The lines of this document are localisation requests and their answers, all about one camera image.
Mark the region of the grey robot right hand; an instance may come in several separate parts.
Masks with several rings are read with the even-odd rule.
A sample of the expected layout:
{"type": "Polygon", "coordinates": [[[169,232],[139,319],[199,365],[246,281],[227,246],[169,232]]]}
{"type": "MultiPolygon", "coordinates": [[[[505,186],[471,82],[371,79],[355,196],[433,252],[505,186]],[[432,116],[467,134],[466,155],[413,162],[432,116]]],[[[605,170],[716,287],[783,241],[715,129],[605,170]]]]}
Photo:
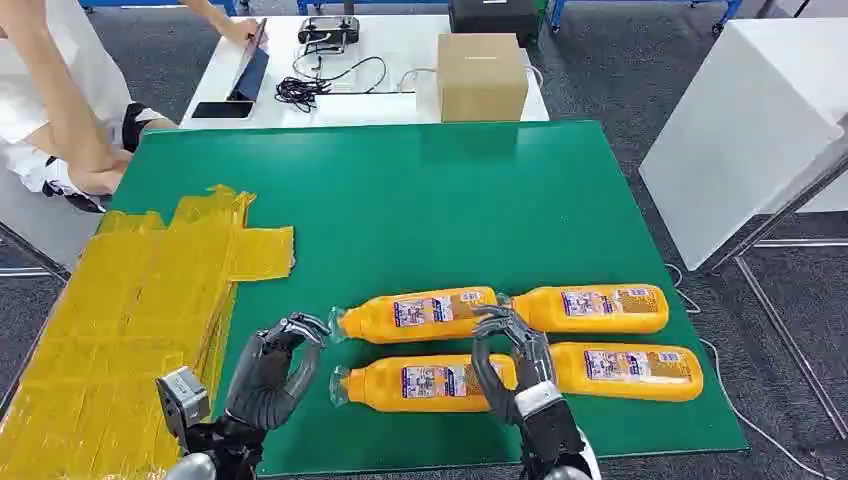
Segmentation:
{"type": "Polygon", "coordinates": [[[472,329],[471,365],[490,410],[504,423],[518,426],[561,407],[565,400],[556,385],[547,336],[530,328],[510,307],[481,305],[472,312],[479,320],[472,329]],[[512,342],[517,378],[512,389],[505,386],[490,360],[489,339],[495,335],[504,335],[512,342]]]}

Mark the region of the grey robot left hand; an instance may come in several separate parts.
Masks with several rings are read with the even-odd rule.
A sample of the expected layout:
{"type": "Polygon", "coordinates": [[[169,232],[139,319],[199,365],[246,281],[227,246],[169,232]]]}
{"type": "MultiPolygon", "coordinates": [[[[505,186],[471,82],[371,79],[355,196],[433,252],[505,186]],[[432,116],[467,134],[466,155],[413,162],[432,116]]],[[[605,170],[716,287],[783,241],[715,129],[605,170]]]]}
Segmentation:
{"type": "Polygon", "coordinates": [[[311,385],[329,335],[320,318],[302,312],[255,332],[231,378],[225,413],[265,431],[284,425],[311,385]]]}

